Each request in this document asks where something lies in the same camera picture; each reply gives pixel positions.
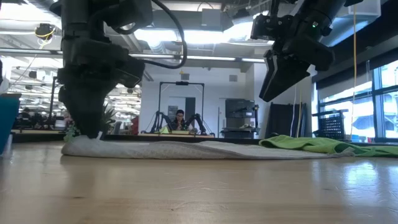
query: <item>desk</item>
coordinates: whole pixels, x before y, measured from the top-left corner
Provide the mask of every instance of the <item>desk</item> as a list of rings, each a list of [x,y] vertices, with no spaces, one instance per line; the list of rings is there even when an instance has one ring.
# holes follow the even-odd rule
[[[0,223],[398,223],[397,159],[293,161],[62,156],[13,144]]]
[[[192,135],[192,134],[138,134],[139,136],[151,136],[151,137],[179,137],[179,138],[214,138],[212,135],[202,136],[202,135]]]
[[[22,133],[19,129],[13,129],[11,132],[16,134],[59,134],[61,131],[56,130],[22,130]]]

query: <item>green cloth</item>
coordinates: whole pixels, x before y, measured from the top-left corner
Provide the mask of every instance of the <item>green cloth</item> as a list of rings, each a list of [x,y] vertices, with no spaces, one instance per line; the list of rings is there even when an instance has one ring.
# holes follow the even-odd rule
[[[351,147],[354,149],[355,155],[359,157],[398,157],[398,146],[361,147],[328,138],[292,138],[281,135],[263,139],[259,144],[264,147],[278,147],[328,154],[343,152],[345,149]]]

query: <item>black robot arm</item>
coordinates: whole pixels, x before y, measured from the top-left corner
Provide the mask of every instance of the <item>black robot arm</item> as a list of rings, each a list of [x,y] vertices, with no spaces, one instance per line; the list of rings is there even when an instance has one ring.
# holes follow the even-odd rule
[[[271,14],[257,16],[251,33],[252,39],[274,40],[265,54],[268,71],[259,97],[266,102],[274,99],[309,76],[310,65],[318,71],[328,70],[335,55],[319,41],[330,34],[330,25],[343,6],[362,1],[304,0],[296,15],[277,17],[280,0],[272,0]]]
[[[155,133],[155,132],[159,131],[163,126],[163,120],[166,121],[167,128],[169,130],[172,130],[172,126],[171,126],[172,120],[167,115],[165,115],[163,112],[156,111],[154,125],[152,125],[152,129],[150,130],[150,133]]]
[[[203,125],[203,122],[200,118],[200,114],[194,114],[192,115],[187,122],[184,123],[183,125],[183,129],[187,130],[188,127],[191,125],[192,121],[196,120],[197,123],[199,124],[199,128],[200,128],[200,134],[202,135],[206,135],[206,128]]]
[[[128,49],[112,44],[104,35],[104,23],[122,35],[151,25],[151,0],[59,0],[50,7],[62,18],[63,68],[57,76],[63,86],[59,100],[89,138],[97,137],[104,98],[118,83],[134,88],[141,81],[145,63],[180,68],[187,59],[181,24],[159,0],[152,1],[171,17],[180,32],[183,57],[178,65],[133,58]]]

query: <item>black panel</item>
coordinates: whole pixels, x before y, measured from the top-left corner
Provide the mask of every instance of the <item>black panel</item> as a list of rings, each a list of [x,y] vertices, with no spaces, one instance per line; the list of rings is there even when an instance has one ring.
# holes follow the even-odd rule
[[[186,97],[185,99],[185,120],[188,120],[192,115],[194,115],[196,108],[196,98]],[[195,127],[195,121],[191,122],[192,127]]]

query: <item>pipe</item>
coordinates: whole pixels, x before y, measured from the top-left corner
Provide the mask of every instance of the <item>pipe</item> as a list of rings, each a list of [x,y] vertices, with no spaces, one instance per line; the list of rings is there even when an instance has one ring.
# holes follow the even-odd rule
[[[63,52],[60,50],[34,50],[34,49],[10,49],[0,48],[0,53],[3,56],[11,57],[32,57],[37,54],[37,57],[62,58]],[[149,58],[149,59],[181,59],[181,55],[166,55],[166,54],[129,54],[134,58]],[[242,58],[242,57],[213,57],[213,56],[195,56],[188,55],[189,60],[213,60],[220,62],[249,62],[249,63],[265,63],[263,58]]]

